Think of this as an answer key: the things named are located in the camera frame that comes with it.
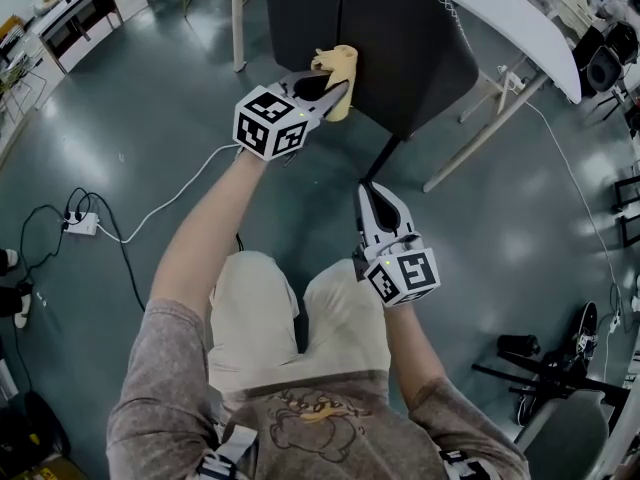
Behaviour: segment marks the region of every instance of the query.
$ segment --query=beige shorts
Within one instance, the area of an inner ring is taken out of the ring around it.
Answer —
[[[209,383],[223,393],[363,370],[389,370],[383,308],[342,260],[307,287],[309,347],[298,353],[298,302],[276,262],[245,251],[227,259],[211,294]]]

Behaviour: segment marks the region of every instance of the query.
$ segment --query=electrical outlet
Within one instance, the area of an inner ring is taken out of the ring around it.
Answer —
[[[620,313],[613,315],[611,323],[609,324],[609,334],[613,334],[620,325]]]
[[[95,236],[96,231],[98,230],[98,214],[97,213],[89,213],[80,212],[82,218],[80,222],[76,220],[75,215],[72,213],[71,217],[67,220],[69,223],[69,227],[65,229],[65,233],[71,233],[72,235],[89,235]]]

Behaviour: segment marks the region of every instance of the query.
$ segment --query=chair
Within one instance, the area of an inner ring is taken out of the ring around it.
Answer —
[[[287,69],[309,69],[316,48],[358,50],[352,104],[392,134],[365,180],[478,79],[449,0],[267,0],[267,7],[274,56]]]
[[[609,437],[600,391],[547,402],[516,439],[532,480],[584,480]]]
[[[604,105],[605,103],[610,102],[611,100],[616,100],[616,104],[609,111],[609,113],[604,116],[602,119],[606,121],[609,119],[609,116],[613,114],[616,109],[624,102],[625,98],[635,89],[640,86],[640,64],[629,64],[629,67],[626,69],[623,80],[622,87],[618,90],[617,87],[614,87],[611,91],[611,97],[606,100],[602,100],[597,107]]]

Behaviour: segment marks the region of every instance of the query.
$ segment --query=white cable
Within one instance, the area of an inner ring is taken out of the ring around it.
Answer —
[[[587,200],[585,199],[584,194],[582,193],[582,190],[580,190],[580,185],[578,185],[578,182],[576,181],[576,177],[573,175],[573,171],[571,170],[571,165],[569,165],[569,160],[567,160],[567,157],[565,156],[564,152],[562,151],[562,148],[560,147],[560,144],[558,143],[558,140],[556,139],[556,136],[554,135],[553,130],[551,129],[551,126],[549,126],[549,123],[547,122],[547,118],[544,117],[544,114],[542,112],[540,112],[536,107],[534,107],[528,101],[526,101],[525,103],[527,105],[529,105],[533,110],[535,110],[538,114],[540,114],[540,117],[544,121],[544,124],[546,124],[547,128],[549,129],[549,133],[551,134],[551,138],[553,138],[553,142],[556,143],[556,147],[558,148],[558,152],[560,153],[560,156],[562,157],[562,159],[564,160],[565,165],[567,166],[567,171],[569,172],[569,176],[571,177],[571,181],[573,181],[573,184],[576,187],[576,190],[578,191],[578,194],[580,194],[580,199],[582,199],[582,204],[584,204],[584,207],[587,210],[587,214],[589,215],[589,220],[591,221],[591,225],[593,226],[593,230],[596,232],[596,235],[598,236],[598,239],[600,240],[600,244],[602,245],[602,249],[604,250],[604,254],[607,257],[607,263],[609,264],[609,271],[611,272],[611,280],[613,281],[613,284],[615,285],[616,290],[618,291],[618,294],[620,295],[620,298],[622,298],[622,294],[620,294],[620,288],[618,288],[618,283],[616,281],[616,276],[613,273],[613,265],[611,264],[611,258],[609,257],[609,250],[607,249],[607,246],[604,244],[604,240],[602,239],[602,236],[600,235],[600,231],[598,231],[598,227],[596,226],[596,223],[593,220],[593,215],[591,214],[591,210],[589,209],[589,205],[587,204]]]
[[[205,170],[205,168],[207,167],[207,165],[209,165],[209,162],[211,162],[211,160],[213,160],[213,157],[216,156],[220,151],[222,151],[223,149],[230,149],[230,148],[239,148],[240,146],[238,146],[237,144],[228,144],[226,146],[221,146],[218,149],[216,149],[213,153],[211,153],[211,156],[209,156],[209,158],[207,158],[206,162],[204,164],[202,164],[202,167],[200,167],[200,169],[198,170],[197,173],[194,174],[194,176],[187,181],[186,185],[184,187],[182,187],[180,189],[180,191],[173,196],[171,199],[169,199],[166,203],[164,203],[162,206],[158,206],[155,210],[153,210],[152,212],[150,212],[144,219],[142,219],[142,222],[138,225],[138,227],[136,228],[136,230],[131,234],[131,236],[129,238],[127,238],[126,240],[123,240],[122,243],[123,244],[128,244],[129,242],[131,242],[131,240],[133,240],[133,238],[138,234],[138,231],[140,231],[142,229],[142,226],[145,225],[145,223],[147,222],[147,220],[149,220],[149,218],[152,215],[155,215],[156,213],[158,213],[160,210],[165,209],[167,206],[169,206],[171,203],[173,203],[176,199],[178,199],[185,190],[187,190],[187,188],[189,188],[189,186],[196,181],[196,179],[198,178],[198,176],[200,176],[200,174],[202,174],[202,171]],[[104,229],[100,224],[98,224],[98,228],[100,229],[100,231],[102,231],[105,235],[107,235],[109,238],[111,238],[111,240],[115,240],[116,242],[120,242],[120,240],[118,239],[118,237],[113,236],[111,233],[109,233],[106,229]]]
[[[604,358],[604,374],[602,375],[602,382],[607,383],[607,365],[609,364],[609,336],[611,333],[607,331],[607,339],[605,340],[605,347],[607,349],[607,354]]]
[[[569,176],[571,177],[571,181],[573,181],[573,184],[576,187],[576,190],[578,191],[578,194],[580,194],[580,198],[582,199],[582,203],[584,204],[585,209],[587,210],[587,214],[589,215],[589,220],[591,221],[591,225],[593,226],[594,231],[596,232],[596,235],[598,236],[598,239],[600,240],[600,243],[602,244],[602,249],[604,250],[604,254],[607,258],[607,263],[609,264],[609,271],[611,272],[611,280],[613,281],[613,285],[616,287],[616,291],[618,292],[618,296],[620,298],[620,300],[622,300],[622,294],[620,293],[620,287],[618,286],[618,283],[616,281],[616,276],[613,273],[613,265],[611,263],[611,258],[609,257],[609,251],[607,250],[607,246],[604,244],[604,240],[602,239],[602,236],[600,235],[600,232],[598,231],[598,228],[596,227],[596,223],[593,220],[593,215],[591,214],[591,209],[589,208],[589,205],[587,204],[587,200],[584,197],[584,194],[582,193],[582,190],[580,190],[580,186],[578,185],[578,181],[576,180],[576,177],[573,175],[573,171],[571,170],[571,165],[569,164],[569,160],[567,160],[567,157],[565,156],[564,152],[562,151],[562,148],[560,147],[560,144],[558,143],[558,139],[556,139],[556,136],[553,133],[553,130],[551,129],[551,126],[549,125],[547,118],[544,117],[544,114],[542,112],[540,112],[536,107],[534,107],[531,103],[529,103],[528,101],[525,102],[527,105],[529,105],[533,110],[535,110],[540,117],[542,118],[542,120],[544,121],[544,124],[547,125],[547,128],[549,129],[549,133],[551,134],[551,137],[553,138],[553,142],[556,143],[556,147],[558,148],[558,152],[560,153],[560,156],[562,157],[562,159],[564,160],[565,165],[567,166],[567,171],[569,172]],[[617,307],[616,304],[616,313],[614,314],[613,318],[616,318],[617,316],[619,316],[619,312],[620,309]],[[603,382],[607,382],[607,365],[609,364],[609,336],[611,336],[611,334],[613,334],[610,330],[607,330],[607,339],[606,339],[606,357],[604,360],[604,374],[603,374]]]

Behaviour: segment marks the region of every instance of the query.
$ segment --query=forearm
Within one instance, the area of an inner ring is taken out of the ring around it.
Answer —
[[[178,228],[165,251],[151,298],[175,300],[204,320],[242,217],[267,164],[243,152]]]
[[[412,304],[386,310],[385,322],[400,391],[411,409],[410,404],[418,391],[446,374],[422,330]]]

